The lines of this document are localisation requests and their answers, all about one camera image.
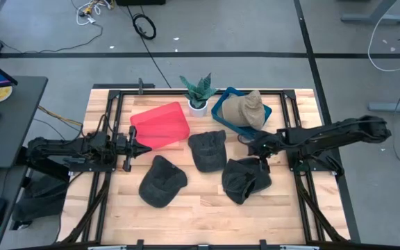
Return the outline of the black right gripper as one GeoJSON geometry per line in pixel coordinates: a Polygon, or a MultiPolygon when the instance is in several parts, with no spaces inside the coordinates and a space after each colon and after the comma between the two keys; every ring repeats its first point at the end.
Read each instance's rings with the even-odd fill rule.
{"type": "Polygon", "coordinates": [[[260,161],[265,164],[263,169],[270,172],[267,159],[286,150],[285,132],[285,129],[278,129],[276,133],[258,132],[257,137],[248,142],[248,155],[258,156],[260,161]]]}

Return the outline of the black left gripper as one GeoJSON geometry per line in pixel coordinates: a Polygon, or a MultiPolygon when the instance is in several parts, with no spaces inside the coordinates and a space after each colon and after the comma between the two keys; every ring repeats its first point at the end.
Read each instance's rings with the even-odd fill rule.
{"type": "Polygon", "coordinates": [[[117,155],[126,156],[126,160],[123,163],[122,169],[125,172],[131,171],[131,159],[135,156],[141,156],[144,153],[148,153],[151,151],[151,147],[146,146],[138,140],[135,139],[136,137],[136,128],[134,126],[129,127],[128,136],[124,135],[123,133],[117,134],[117,140],[115,143],[115,151],[117,155]]]}

